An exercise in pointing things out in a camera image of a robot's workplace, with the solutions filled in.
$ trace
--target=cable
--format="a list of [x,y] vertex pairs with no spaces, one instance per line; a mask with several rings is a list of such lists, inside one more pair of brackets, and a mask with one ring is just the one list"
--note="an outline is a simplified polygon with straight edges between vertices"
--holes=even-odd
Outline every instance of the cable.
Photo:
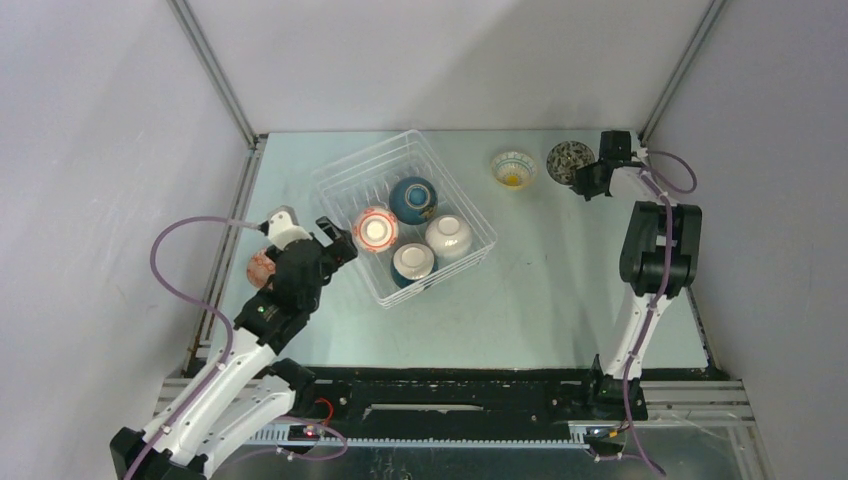
[[651,178],[653,178],[655,183],[658,183],[657,180],[659,180],[659,181],[663,182],[669,188],[669,190],[671,190],[675,193],[681,193],[681,194],[684,194],[684,195],[688,194],[688,193],[692,193],[692,192],[695,191],[696,188],[698,188],[698,176],[695,175],[695,170],[692,169],[692,167],[689,165],[689,163],[686,162],[686,160],[683,160],[682,158],[678,157],[677,155],[675,155],[673,153],[664,152],[662,150],[647,150],[646,152],[647,152],[648,155],[660,155],[660,156],[663,156],[663,157],[668,157],[668,158],[676,160],[677,163],[683,165],[683,168],[685,168],[686,171],[689,172],[689,176],[692,177],[692,186],[689,187],[688,189],[682,189],[682,188],[676,186],[675,184],[671,183],[668,180],[668,178],[665,177],[665,175],[663,175],[662,173],[655,170],[653,165],[646,164],[643,168],[645,170],[651,172]]
[[[241,227],[241,228],[250,228],[254,230],[258,230],[259,226],[254,223],[243,222],[241,220],[233,220],[224,217],[214,217],[214,216],[201,216],[201,217],[190,217],[180,220],[178,222],[174,222],[169,225],[165,230],[162,230],[162,233],[156,237],[156,240],[153,242],[153,247],[150,248],[150,271],[153,272],[153,276],[156,277],[156,280],[165,287],[165,290],[168,290],[177,298],[185,300],[186,302],[197,305],[198,307],[208,311],[215,317],[217,317],[221,323],[224,324],[224,328],[227,331],[227,342],[224,346],[224,352],[221,355],[221,358],[218,360],[219,364],[226,364],[227,358],[230,356],[230,351],[233,347],[233,324],[232,322],[217,308],[214,306],[204,302],[203,300],[194,298],[188,294],[185,294],[179,290],[177,290],[173,285],[171,285],[165,277],[159,272],[159,267],[156,265],[156,255],[159,252],[159,246],[162,244],[162,240],[165,239],[168,234],[176,230],[177,228],[187,225],[189,223],[195,222],[218,222],[224,223],[233,227]],[[162,438],[162,435],[165,433],[165,429],[169,429],[176,421],[179,419],[180,415],[182,415],[188,407],[197,399],[197,397],[206,389],[209,383],[215,378],[220,370],[217,368],[213,368],[209,370],[209,373],[206,374],[205,377],[197,384],[197,388],[195,388],[191,393],[188,394],[185,401],[181,403],[177,408],[174,409],[174,412],[168,417],[167,420],[156,430],[156,433],[153,434],[150,441],[141,449],[141,452],[135,457],[133,463],[127,469],[127,473],[124,475],[124,480],[131,480],[138,470],[141,463],[144,461],[144,458],[150,453],[150,450],[153,449],[153,446],[156,442]]]
[[645,449],[642,447],[642,442],[639,440],[639,435],[636,433],[636,426],[633,424],[633,412],[630,408],[630,384],[628,382],[628,377],[630,376],[630,367],[633,366],[633,361],[636,359],[636,354],[634,352],[639,352],[642,350],[642,345],[645,343],[645,338],[648,335],[648,331],[651,328],[651,322],[654,319],[654,311],[657,308],[657,303],[660,300],[660,297],[665,293],[666,288],[668,287],[668,278],[671,274],[671,253],[672,253],[672,245],[673,245],[673,237],[672,233],[674,231],[674,223],[672,217],[672,208],[671,201],[669,201],[668,196],[660,190],[660,188],[654,182],[648,181],[644,175],[640,175],[642,181],[645,182],[645,185],[651,189],[652,192],[660,199],[660,201],[665,204],[665,258],[663,262],[663,274],[662,279],[660,280],[660,287],[657,290],[657,294],[651,299],[648,303],[648,314],[645,316],[645,323],[642,326],[642,329],[639,331],[639,336],[636,338],[636,343],[633,345],[633,350],[630,352],[630,356],[627,358],[627,363],[624,366],[624,378],[622,379],[622,388],[624,389],[624,413],[627,418],[627,424],[631,433],[633,434],[633,443],[636,444],[636,449],[639,451],[639,455],[642,460],[645,462],[645,465],[648,465],[650,469],[660,477],[665,477],[665,470],[662,469],[656,462],[651,460],[648,457],[648,454],[645,453]]
[[221,465],[221,468],[219,468],[219,470],[224,469],[224,468],[228,468],[228,467],[232,467],[233,465],[239,464],[239,463],[241,463],[241,462],[243,462],[247,459],[250,459],[250,458],[253,458],[253,457],[258,457],[260,455],[267,455],[267,454],[270,454],[270,453],[273,453],[275,455],[280,455],[282,453],[285,453],[288,458],[299,458],[301,460],[306,460],[306,461],[309,461],[309,462],[323,462],[323,461],[326,461],[326,460],[332,460],[334,458],[339,458],[342,455],[344,455],[345,452],[347,452],[347,449],[348,449],[347,438],[345,438],[344,435],[342,435],[338,430],[336,430],[334,428],[328,427],[327,425],[321,425],[321,424],[318,424],[318,423],[313,423],[313,422],[310,422],[308,420],[304,420],[302,418],[297,418],[297,417],[282,416],[282,417],[277,417],[277,419],[278,420],[287,420],[287,421],[292,422],[292,423],[297,423],[297,424],[300,424],[300,425],[306,425],[308,427],[311,426],[311,427],[317,428],[317,429],[324,429],[324,430],[330,432],[334,437],[341,440],[342,448],[339,449],[336,452],[329,454],[329,455],[322,455],[322,456],[318,456],[318,457],[310,457],[310,456],[307,456],[307,455],[294,453],[294,452],[286,450],[286,449],[284,449],[283,447],[280,447],[280,446],[277,446],[277,447],[274,447],[274,448],[270,448],[270,447],[269,448],[263,448],[263,449],[260,449],[260,450],[254,450],[252,452],[246,453],[246,454],[242,455],[241,457],[236,458],[235,460],[227,462],[227,463]]

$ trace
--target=light blue table surface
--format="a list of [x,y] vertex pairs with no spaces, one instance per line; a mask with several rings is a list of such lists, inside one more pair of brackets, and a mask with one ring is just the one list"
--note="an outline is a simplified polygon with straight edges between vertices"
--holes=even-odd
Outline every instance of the light blue table surface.
[[[319,233],[325,215],[312,172],[396,132],[271,134],[247,220],[263,221],[282,204]],[[498,241],[479,266],[388,310],[342,268],[325,287],[321,308],[281,356],[304,365],[441,368],[588,367],[609,338],[624,293],[618,257],[633,208],[628,199],[591,202],[557,184],[548,152],[577,140],[597,153],[600,131],[424,132],[441,161],[492,224]],[[490,160],[505,150],[536,159],[536,182],[510,191],[493,179]],[[318,238],[327,242],[323,234]],[[246,232],[235,249],[223,311],[234,318],[255,293],[245,271],[267,239]],[[216,329],[213,348],[223,340]],[[703,345],[685,295],[668,308],[645,355],[646,368],[701,368]]]

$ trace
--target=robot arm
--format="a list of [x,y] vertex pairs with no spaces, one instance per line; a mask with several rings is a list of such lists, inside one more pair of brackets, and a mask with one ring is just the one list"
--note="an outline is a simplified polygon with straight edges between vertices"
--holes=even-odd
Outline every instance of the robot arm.
[[[595,406],[599,416],[621,415],[625,376],[632,380],[626,397],[637,399],[642,358],[657,321],[692,284],[697,271],[701,209],[678,204],[663,192],[630,147],[629,132],[603,132],[598,161],[576,170],[571,185],[587,201],[600,194],[636,200],[619,260],[624,298],[614,333],[584,383],[587,404]],[[667,207],[672,209],[671,225]],[[669,249],[671,262],[666,265]],[[668,283],[663,287],[666,268]]]
[[[207,478],[259,428],[305,403],[314,375],[290,359],[271,363],[318,309],[322,287],[357,256],[349,232],[326,217],[316,223],[332,240],[329,246],[300,227],[289,207],[260,225],[273,244],[266,255],[276,264],[275,274],[236,317],[226,361],[221,361],[223,349],[216,352],[143,431],[123,428],[112,439],[118,478],[127,478],[136,463],[133,479]],[[256,394],[231,405],[244,385],[269,365],[271,373]],[[179,418],[172,419],[178,409]]]

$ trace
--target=small bowl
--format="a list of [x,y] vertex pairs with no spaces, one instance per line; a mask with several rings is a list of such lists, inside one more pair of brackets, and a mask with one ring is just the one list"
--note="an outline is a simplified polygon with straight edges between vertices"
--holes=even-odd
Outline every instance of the small bowl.
[[492,175],[510,190],[521,190],[533,183],[536,172],[536,162],[521,152],[504,152],[492,159]]
[[368,207],[356,217],[351,233],[356,245],[371,253],[385,252],[397,241],[397,217],[383,207]]
[[407,225],[427,223],[436,214],[436,188],[427,179],[406,177],[389,193],[389,208]]
[[412,285],[438,269],[436,256],[426,245],[408,243],[392,257],[392,280],[400,288]]
[[584,143],[569,140],[557,144],[548,154],[548,175],[562,185],[574,184],[574,172],[590,163],[595,163],[595,154]]
[[459,260],[471,249],[471,225],[456,215],[442,215],[427,225],[424,234],[427,245],[439,258]]

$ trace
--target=clear plastic basket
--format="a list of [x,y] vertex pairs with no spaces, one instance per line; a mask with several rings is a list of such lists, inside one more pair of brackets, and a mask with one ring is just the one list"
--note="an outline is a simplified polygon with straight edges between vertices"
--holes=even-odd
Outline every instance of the clear plastic basket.
[[421,132],[410,130],[349,155],[316,170],[314,178],[327,216],[350,230],[356,217],[368,206],[388,208],[389,192],[401,179],[416,175],[429,180],[438,193],[436,216],[453,214],[471,226],[474,240],[464,257],[450,263],[440,260],[439,269],[423,279],[400,288],[392,281],[390,268],[397,247],[406,243],[424,243],[424,225],[400,225],[396,247],[381,253],[360,252],[353,263],[374,295],[385,308],[424,291],[480,263],[495,245],[497,235],[477,207],[462,192],[453,177],[438,160]]

